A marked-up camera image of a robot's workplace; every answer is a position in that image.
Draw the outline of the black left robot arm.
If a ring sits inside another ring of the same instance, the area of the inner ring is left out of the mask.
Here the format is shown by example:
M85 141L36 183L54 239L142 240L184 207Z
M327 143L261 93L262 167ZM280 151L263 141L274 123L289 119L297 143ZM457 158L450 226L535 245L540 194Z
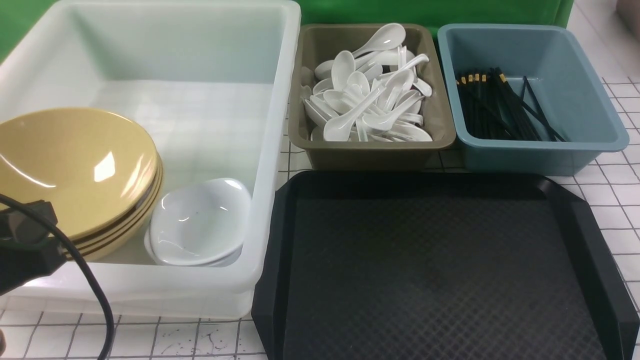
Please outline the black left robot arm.
M55 273L67 262L51 231L15 208L1 210L0 293Z

